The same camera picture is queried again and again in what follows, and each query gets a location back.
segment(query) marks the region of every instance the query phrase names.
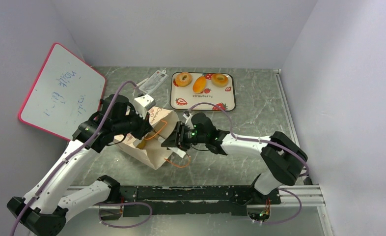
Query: printed strawberry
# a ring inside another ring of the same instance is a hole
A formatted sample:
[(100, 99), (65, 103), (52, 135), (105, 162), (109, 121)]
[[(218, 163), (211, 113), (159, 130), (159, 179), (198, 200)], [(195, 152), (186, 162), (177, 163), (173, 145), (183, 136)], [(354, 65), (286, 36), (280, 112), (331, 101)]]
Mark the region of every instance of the printed strawberry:
[[(216, 106), (219, 107), (220, 109), (224, 110), (224, 111), (225, 111), (226, 108), (227, 108), (227, 107), (226, 107), (226, 104), (224, 104), (224, 103), (218, 103), (218, 104), (216, 104)], [(218, 108), (216, 108), (216, 107), (213, 107), (213, 108), (212, 108), (212, 110), (214, 110), (214, 111), (220, 111), (220, 109), (218, 109)]]
[(176, 99), (176, 104), (179, 106), (186, 106), (187, 102), (183, 98), (177, 98)]
[(213, 74), (214, 74), (214, 73), (207, 73), (207, 74), (204, 73), (203, 76), (204, 76), (206, 79), (211, 80)]

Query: strawberry tray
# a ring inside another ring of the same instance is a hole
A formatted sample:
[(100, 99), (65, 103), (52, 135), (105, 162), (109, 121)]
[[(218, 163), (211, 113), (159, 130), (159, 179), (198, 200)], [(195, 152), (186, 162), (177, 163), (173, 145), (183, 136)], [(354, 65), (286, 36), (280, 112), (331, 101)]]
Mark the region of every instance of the strawberry tray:
[[(209, 102), (218, 105), (226, 111), (235, 109), (235, 89), (233, 86), (233, 78), (229, 74), (224, 74), (228, 78), (228, 84), (225, 87), (217, 87), (212, 83), (211, 76), (214, 73), (195, 73), (192, 75), (192, 82), (186, 87), (180, 87), (176, 84), (175, 79), (181, 72), (174, 73), (171, 82), (170, 105), (176, 110), (187, 110), (194, 104), (199, 102)], [(206, 80), (206, 88), (202, 93), (193, 92), (193, 84), (200, 76), (204, 76)], [(218, 111), (217, 108), (201, 104), (195, 107), (196, 111)]]

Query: gray floor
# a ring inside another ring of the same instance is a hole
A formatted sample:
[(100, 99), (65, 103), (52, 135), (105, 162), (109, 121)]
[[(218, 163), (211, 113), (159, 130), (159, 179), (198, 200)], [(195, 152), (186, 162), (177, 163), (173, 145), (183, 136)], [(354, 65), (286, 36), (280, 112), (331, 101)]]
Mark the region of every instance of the gray floor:
[[(126, 80), (139, 82), (158, 67), (95, 67), (107, 78), (105, 96), (115, 93)], [(242, 135), (266, 136), (282, 131), (291, 137), (285, 107), (278, 89), (278, 82), (272, 70), (227, 69), (227, 68), (166, 68), (171, 76), (175, 72), (221, 72), (234, 79), (236, 109), (229, 112), (234, 131)], [(153, 94), (157, 106), (171, 109), (171, 79), (162, 84)], [(121, 92), (132, 97), (132, 88), (127, 86)], [(228, 119), (219, 112), (205, 112), (219, 129), (229, 130)], [(165, 163), (158, 170), (145, 166), (125, 154), (117, 147), (105, 148), (101, 155), (88, 163), (73, 185), (87, 186), (99, 176), (109, 175), (122, 185), (239, 185), (251, 184), (256, 176), (267, 171), (259, 156), (214, 155), (210, 152), (189, 150), (192, 162), (189, 167), (178, 169)], [(175, 163), (184, 164), (186, 159), (172, 157)]]

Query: pastry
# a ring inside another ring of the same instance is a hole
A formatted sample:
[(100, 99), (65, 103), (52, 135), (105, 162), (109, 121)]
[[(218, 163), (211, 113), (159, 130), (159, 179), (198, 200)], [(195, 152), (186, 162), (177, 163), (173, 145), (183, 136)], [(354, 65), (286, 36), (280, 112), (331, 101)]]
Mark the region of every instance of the pastry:
[(193, 92), (201, 93), (206, 87), (206, 78), (204, 76), (200, 76), (193, 85)]
[(215, 86), (221, 87), (221, 88), (225, 87), (229, 83), (228, 77), (220, 73), (213, 74), (211, 80)]
[(182, 72), (176, 76), (176, 84), (180, 87), (186, 87), (192, 82), (192, 79), (189, 72)]

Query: white paper bag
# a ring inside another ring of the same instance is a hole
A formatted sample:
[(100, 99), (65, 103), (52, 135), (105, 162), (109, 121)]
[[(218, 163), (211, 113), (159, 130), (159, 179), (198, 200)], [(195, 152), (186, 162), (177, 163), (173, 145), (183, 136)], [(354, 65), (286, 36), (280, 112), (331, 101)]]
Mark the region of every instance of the white paper bag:
[[(154, 131), (150, 132), (147, 138), (151, 138), (156, 132), (162, 130), (154, 138), (146, 140), (145, 146), (142, 149), (137, 148), (141, 140), (134, 138), (130, 134), (117, 146), (135, 159), (156, 170), (164, 164), (165, 159), (170, 157), (173, 152), (172, 150), (181, 157), (186, 153), (178, 148), (168, 150), (165, 147), (161, 147), (161, 143), (172, 133), (176, 123), (179, 121), (177, 114), (174, 111), (159, 107), (153, 107), (148, 112), (150, 113), (150, 124)], [(123, 139), (123, 135), (117, 135), (114, 139), (117, 143)]]

